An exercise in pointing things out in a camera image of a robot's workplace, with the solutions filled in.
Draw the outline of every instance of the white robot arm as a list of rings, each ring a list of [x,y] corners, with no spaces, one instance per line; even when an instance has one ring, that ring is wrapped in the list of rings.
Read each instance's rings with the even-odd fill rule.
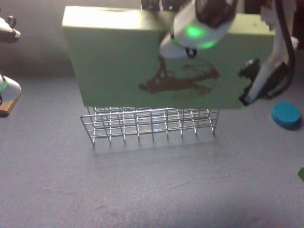
[[[195,57],[198,51],[216,45],[233,23],[237,3],[238,0],[191,0],[185,4],[175,16],[170,33],[161,42],[160,55],[164,58]],[[282,63],[289,63],[287,82],[278,91],[267,95],[277,96],[290,86],[295,70],[294,50],[298,46],[298,40],[290,35],[295,10],[295,0],[263,0],[261,19],[270,30],[275,29],[273,52],[259,68],[253,84],[244,95],[244,105],[261,96],[268,80]]]
[[[14,29],[16,19],[12,16],[5,21],[0,18],[0,43],[15,43],[21,34]],[[14,80],[0,74],[0,105],[14,100],[21,93],[20,85]]]

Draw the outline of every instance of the metal wire basket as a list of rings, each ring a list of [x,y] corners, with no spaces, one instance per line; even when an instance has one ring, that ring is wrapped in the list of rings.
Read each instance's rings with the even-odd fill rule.
[[[183,137],[185,130],[193,129],[197,135],[198,129],[209,127],[215,133],[219,110],[209,109],[178,109],[178,108],[104,108],[87,107],[89,115],[81,116],[81,121],[91,140],[107,138],[111,143],[113,137],[121,136],[125,142],[126,136],[137,135],[138,141],[143,134],[180,131]]]

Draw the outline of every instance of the table surface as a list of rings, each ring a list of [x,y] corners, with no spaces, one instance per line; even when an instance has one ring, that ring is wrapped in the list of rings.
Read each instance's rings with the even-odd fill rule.
[[[23,95],[0,119],[0,228],[302,227],[304,130],[279,127],[271,110],[289,101],[304,113],[303,72],[276,100],[222,110],[215,137],[95,147],[71,66],[10,75]]]

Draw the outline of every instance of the green block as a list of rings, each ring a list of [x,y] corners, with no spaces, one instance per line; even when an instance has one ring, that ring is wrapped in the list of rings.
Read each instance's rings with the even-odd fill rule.
[[[238,109],[250,84],[245,62],[271,54],[274,33],[259,15],[238,14],[229,33],[194,59],[159,59],[173,12],[66,7],[63,31],[85,106]],[[166,65],[160,91],[146,88]],[[176,83],[179,89],[170,89]]]
[[[298,176],[299,176],[302,180],[304,180],[304,166],[299,170]]]

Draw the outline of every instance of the blue lid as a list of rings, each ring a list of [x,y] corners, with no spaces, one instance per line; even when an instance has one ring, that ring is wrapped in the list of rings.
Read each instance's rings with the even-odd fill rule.
[[[282,127],[292,127],[300,119],[300,111],[289,102],[277,103],[272,111],[272,119]]]

